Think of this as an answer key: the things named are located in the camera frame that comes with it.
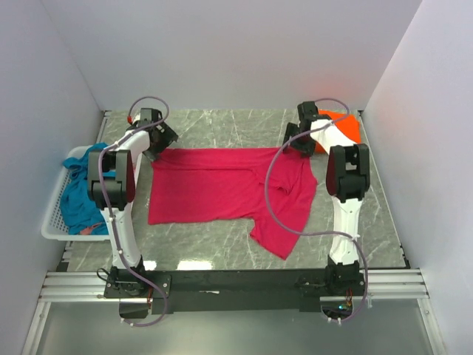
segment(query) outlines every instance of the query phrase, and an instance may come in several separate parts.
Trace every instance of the blue cloth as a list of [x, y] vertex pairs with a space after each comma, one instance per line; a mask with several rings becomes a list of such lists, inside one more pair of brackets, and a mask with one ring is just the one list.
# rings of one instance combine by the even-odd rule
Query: blue cloth
[[87, 195], [89, 152], [96, 149], [102, 150], [105, 147], [105, 143], [94, 144], [88, 148], [82, 158], [67, 158], [63, 162], [63, 165], [70, 170], [71, 177], [71, 182], [62, 194], [60, 206], [64, 224], [69, 227], [69, 234], [79, 234], [83, 229], [96, 223], [101, 224], [90, 234], [108, 234], [100, 210]]

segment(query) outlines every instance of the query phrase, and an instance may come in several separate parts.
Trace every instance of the pink garment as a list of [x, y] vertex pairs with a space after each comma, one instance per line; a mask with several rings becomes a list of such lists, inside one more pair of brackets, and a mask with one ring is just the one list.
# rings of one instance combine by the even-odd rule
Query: pink garment
[[[191, 223], [251, 218], [253, 239], [282, 259], [298, 235], [285, 231], [270, 216], [264, 185], [277, 148], [167, 149], [154, 170], [149, 224]], [[309, 218], [317, 181], [308, 158], [289, 149], [279, 156], [270, 178], [274, 212], [287, 226], [302, 231]], [[190, 243], [198, 243], [194, 236]]]

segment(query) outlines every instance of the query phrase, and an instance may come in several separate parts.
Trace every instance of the laundry basket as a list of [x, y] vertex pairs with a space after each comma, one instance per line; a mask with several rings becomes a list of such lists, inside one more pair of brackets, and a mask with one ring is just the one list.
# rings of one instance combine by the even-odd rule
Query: laundry basket
[[[68, 158], [81, 158], [86, 150], [90, 146], [78, 146], [71, 150], [67, 155]], [[138, 175], [140, 173], [141, 158], [143, 155], [139, 155], [137, 159], [135, 169], [135, 185], [138, 181]], [[109, 240], [109, 234], [103, 235], [69, 235], [69, 227], [64, 224], [64, 219], [61, 213], [61, 197], [70, 182], [69, 170], [64, 166], [61, 168], [59, 173], [58, 181], [52, 191], [51, 201], [47, 207], [46, 216], [41, 226], [41, 234], [47, 239], [65, 240], [65, 241], [81, 241], [81, 242], [95, 242], [101, 240]]]

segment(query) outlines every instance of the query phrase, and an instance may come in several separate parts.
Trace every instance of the gray marble tabletop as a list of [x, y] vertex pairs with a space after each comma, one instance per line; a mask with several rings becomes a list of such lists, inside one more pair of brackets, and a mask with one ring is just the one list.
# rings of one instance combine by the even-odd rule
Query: gray marble tabletop
[[[128, 124], [126, 112], [110, 112], [102, 137], [112, 143]], [[180, 136], [174, 148], [238, 148], [281, 146], [286, 123], [297, 123], [295, 109], [177, 110], [167, 123]], [[367, 141], [363, 126], [362, 140]], [[319, 181], [305, 231], [324, 231], [333, 226], [333, 206], [325, 189], [327, 156], [311, 158]], [[132, 219], [137, 244], [148, 269], [252, 269], [320, 268], [327, 265], [331, 237], [300, 237], [286, 260], [272, 255], [249, 237], [253, 221], [216, 220], [210, 223], [147, 223], [152, 168], [141, 163]], [[384, 197], [375, 164], [371, 161], [371, 187], [361, 207], [360, 241], [370, 268], [404, 267], [398, 235]], [[110, 267], [109, 242], [74, 242], [68, 271], [95, 271]]]

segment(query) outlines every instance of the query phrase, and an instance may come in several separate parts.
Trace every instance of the white wall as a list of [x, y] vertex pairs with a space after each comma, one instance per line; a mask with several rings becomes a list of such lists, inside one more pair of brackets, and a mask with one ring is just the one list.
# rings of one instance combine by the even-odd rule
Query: white wall
[[38, 0], [0, 3], [0, 353], [19, 354], [62, 243], [40, 235], [61, 161], [99, 110]]
[[364, 112], [450, 354], [472, 354], [473, 2], [424, 0]]
[[42, 0], [101, 109], [365, 108], [420, 0]]

